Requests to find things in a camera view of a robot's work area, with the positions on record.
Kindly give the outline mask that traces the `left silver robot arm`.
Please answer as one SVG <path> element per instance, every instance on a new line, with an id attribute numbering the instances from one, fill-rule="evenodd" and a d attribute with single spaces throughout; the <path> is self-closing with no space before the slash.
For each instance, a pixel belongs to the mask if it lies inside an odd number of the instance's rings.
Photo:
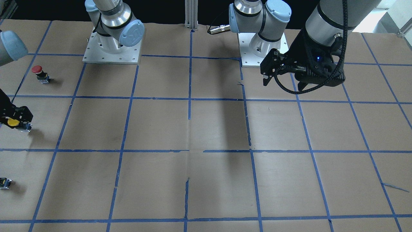
<path id="1" fill-rule="evenodd" d="M 349 34 L 380 4 L 379 0 L 321 0 L 288 51 L 274 45 L 292 16 L 282 0 L 236 0 L 229 5 L 234 33 L 253 33 L 251 48 L 263 58 L 259 65 L 267 86 L 271 80 L 291 94 L 304 94 L 345 81 L 344 59 Z"/>

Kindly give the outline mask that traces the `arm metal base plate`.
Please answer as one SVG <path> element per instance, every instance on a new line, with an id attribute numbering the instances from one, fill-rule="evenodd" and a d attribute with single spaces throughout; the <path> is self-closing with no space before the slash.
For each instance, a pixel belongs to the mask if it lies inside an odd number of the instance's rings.
<path id="1" fill-rule="evenodd" d="M 259 68 L 262 60 L 273 48 L 282 54 L 288 51 L 285 34 L 277 42 L 264 41 L 257 33 L 238 33 L 237 35 L 242 66 L 246 68 Z"/>
<path id="2" fill-rule="evenodd" d="M 123 46 L 113 37 L 91 33 L 82 61 L 91 64 L 130 64 L 140 63 L 142 42 L 132 47 Z"/>

